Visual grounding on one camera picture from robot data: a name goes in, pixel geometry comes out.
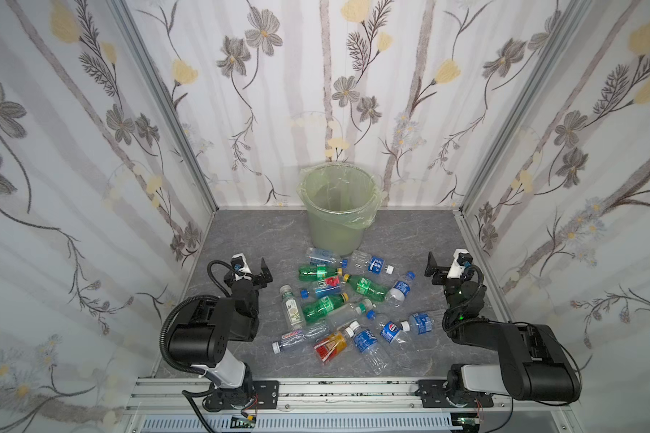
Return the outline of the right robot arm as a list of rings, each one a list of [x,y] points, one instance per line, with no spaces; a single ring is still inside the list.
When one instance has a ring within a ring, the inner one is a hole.
[[[488,287],[467,250],[449,266],[428,254],[424,275],[443,288],[447,308],[432,323],[461,346],[487,349],[496,364],[454,364],[443,385],[446,400],[462,407],[481,396],[507,396],[546,406],[565,406],[581,396],[581,371],[546,325],[497,321],[482,315]]]

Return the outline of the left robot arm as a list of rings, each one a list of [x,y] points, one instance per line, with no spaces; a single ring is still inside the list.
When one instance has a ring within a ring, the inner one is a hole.
[[[229,342],[252,342],[259,328],[259,291],[273,281],[265,261],[252,272],[243,254],[230,262],[212,260],[207,274],[222,295],[200,294],[181,301],[162,323],[159,347],[164,362],[176,371],[209,381],[202,392],[183,397],[205,411],[256,406],[258,391],[248,364],[229,351]]]

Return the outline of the small Pepsi bottle blue cap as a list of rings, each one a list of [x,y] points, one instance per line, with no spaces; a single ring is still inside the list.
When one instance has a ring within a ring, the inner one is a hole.
[[[406,302],[414,282],[415,274],[413,272],[402,274],[387,292],[385,303],[395,308],[402,306]]]

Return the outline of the Pocari blue label bottle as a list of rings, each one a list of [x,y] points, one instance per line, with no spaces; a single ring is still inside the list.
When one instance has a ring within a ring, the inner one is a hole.
[[[375,375],[389,372],[392,361],[369,328],[352,321],[345,331]]]

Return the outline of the crushed blue label bottle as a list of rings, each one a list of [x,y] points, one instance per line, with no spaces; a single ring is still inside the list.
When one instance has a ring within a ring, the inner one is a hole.
[[[401,322],[401,328],[412,335],[424,335],[435,331],[442,331],[444,310],[428,310],[412,313]]]

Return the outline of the clear bottle blue label white cap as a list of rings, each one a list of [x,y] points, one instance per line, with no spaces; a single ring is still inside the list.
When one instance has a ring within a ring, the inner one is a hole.
[[[387,263],[383,258],[359,250],[355,250],[348,258],[348,268],[359,274],[368,272],[375,275],[392,275],[395,270],[395,267]]]

